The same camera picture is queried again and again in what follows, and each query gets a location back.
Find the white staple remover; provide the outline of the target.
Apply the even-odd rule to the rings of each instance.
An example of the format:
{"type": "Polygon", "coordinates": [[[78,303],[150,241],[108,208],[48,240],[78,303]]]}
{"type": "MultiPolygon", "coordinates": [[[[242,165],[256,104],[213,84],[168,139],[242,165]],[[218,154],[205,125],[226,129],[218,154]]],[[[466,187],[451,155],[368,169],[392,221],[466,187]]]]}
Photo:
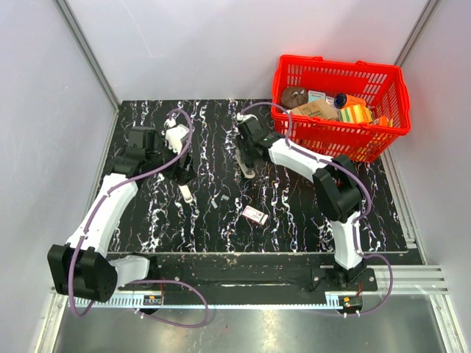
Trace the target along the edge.
{"type": "Polygon", "coordinates": [[[189,187],[187,185],[179,185],[178,188],[180,189],[184,202],[190,204],[194,200],[194,197],[189,187]]]}

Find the red white staple box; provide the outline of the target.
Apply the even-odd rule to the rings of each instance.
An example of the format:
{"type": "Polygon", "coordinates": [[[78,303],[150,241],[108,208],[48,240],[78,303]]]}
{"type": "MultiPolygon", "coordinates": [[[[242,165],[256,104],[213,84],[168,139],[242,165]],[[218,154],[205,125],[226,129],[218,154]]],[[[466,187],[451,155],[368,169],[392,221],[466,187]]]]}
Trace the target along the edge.
{"type": "Polygon", "coordinates": [[[246,206],[244,208],[242,215],[245,218],[251,221],[254,221],[255,223],[260,224],[260,225],[264,225],[266,223],[266,220],[268,219],[267,214],[262,213],[261,211],[250,206],[246,206]]]}

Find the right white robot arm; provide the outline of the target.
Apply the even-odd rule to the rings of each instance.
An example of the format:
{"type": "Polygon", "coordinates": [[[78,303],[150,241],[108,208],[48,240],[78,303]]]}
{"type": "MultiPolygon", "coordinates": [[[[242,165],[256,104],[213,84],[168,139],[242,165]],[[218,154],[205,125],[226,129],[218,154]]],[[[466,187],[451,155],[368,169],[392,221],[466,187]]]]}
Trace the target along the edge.
{"type": "Polygon", "coordinates": [[[237,115],[235,158],[246,178],[255,176],[255,162],[281,165],[314,184],[318,208],[326,217],[335,244],[334,268],[327,278],[344,291],[361,282],[366,266],[359,239],[363,195],[352,161],[345,155],[332,158],[286,140],[263,127],[254,115],[237,115]]]}

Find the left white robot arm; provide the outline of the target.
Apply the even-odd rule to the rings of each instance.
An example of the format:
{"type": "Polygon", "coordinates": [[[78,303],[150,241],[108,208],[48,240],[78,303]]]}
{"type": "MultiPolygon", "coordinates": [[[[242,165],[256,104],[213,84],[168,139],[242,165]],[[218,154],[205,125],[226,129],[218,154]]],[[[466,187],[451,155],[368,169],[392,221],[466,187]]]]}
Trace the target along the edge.
{"type": "Polygon", "coordinates": [[[131,282],[146,291],[157,287],[160,275],[154,260],[137,254],[107,260],[107,250],[124,211],[146,178],[162,174],[178,185],[184,202],[192,202],[188,182],[196,174],[187,152],[190,132],[182,124],[168,129],[163,137],[151,127],[129,131],[124,151],[108,166],[99,193],[77,230],[65,244],[54,244],[48,251],[58,294],[106,302],[116,289],[131,282]]]}

